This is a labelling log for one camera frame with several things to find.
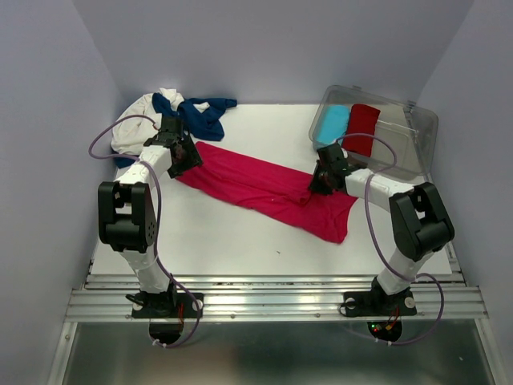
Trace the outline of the pink t shirt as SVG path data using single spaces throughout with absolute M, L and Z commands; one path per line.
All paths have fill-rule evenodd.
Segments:
M 342 192 L 321 195 L 309 190 L 311 176 L 292 168 L 198 142 L 203 164 L 178 181 L 217 200 L 264 214 L 341 244 L 348 234 L 354 197 Z

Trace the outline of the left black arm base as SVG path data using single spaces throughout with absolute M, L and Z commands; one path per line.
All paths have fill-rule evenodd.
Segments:
M 127 294 L 125 298 L 132 304 L 131 316 L 135 319 L 178 318 L 180 315 L 193 319 L 197 317 L 196 302 L 201 305 L 204 294 L 192 295 L 196 300 L 186 293 L 149 294 L 142 291 Z

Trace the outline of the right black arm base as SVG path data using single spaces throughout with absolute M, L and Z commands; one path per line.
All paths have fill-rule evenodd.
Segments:
M 399 294 L 386 295 L 377 291 L 352 291 L 343 294 L 343 302 L 339 307 L 341 313 L 349 318 L 415 316 L 416 302 L 410 290 Z

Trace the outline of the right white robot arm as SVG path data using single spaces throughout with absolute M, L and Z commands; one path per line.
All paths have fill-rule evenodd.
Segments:
M 318 160 L 309 189 L 329 195 L 335 191 L 364 201 L 374 248 L 385 268 L 376 277 L 377 289 L 369 304 L 386 313 L 398 303 L 397 294 L 408 289 L 426 261 L 454 239 L 454 226 L 436 186 L 408 184 L 390 179 L 360 165 L 351 165 L 339 144 L 317 150 Z M 390 214 L 395 250 L 385 257 L 370 218 L 370 205 Z

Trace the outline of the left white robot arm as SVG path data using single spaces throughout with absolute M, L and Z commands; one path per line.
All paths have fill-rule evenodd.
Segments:
M 98 187 L 99 239 L 119 253 L 139 281 L 139 292 L 129 294 L 135 318 L 166 318 L 179 309 L 176 284 L 162 266 L 157 251 L 162 203 L 160 176 L 171 178 L 202 165 L 203 161 L 179 117 L 163 117 L 154 136 L 143 142 L 138 156 L 114 181 Z

